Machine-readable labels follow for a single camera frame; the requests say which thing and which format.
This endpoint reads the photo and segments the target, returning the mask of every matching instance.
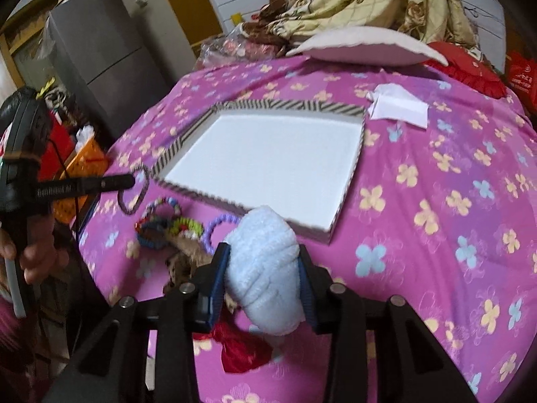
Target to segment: open box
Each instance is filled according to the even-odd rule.
[[[217,103],[152,168],[163,187],[243,215],[267,205],[329,243],[363,143],[363,107],[298,100]]]

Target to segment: yellow floral blanket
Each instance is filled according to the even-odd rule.
[[[476,45],[460,0],[287,0],[286,9],[268,31],[291,41],[359,25],[395,29],[425,43]]]

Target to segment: red bow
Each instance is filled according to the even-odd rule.
[[[221,343],[222,366],[226,373],[246,373],[268,364],[272,358],[272,347],[263,339],[240,330],[225,307],[222,308],[220,319],[211,333],[193,333],[192,339],[214,339]]]

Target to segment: hand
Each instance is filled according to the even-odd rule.
[[[33,244],[22,252],[19,262],[29,285],[45,280],[51,272],[65,268],[69,263],[67,251],[54,248],[53,230],[53,215],[28,219],[28,232]],[[9,235],[0,229],[0,256],[13,260],[17,252]]]

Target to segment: rolled towel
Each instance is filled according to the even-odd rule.
[[[300,303],[299,244],[276,212],[248,212],[225,241],[231,245],[226,291],[262,332],[281,336],[304,320]]]

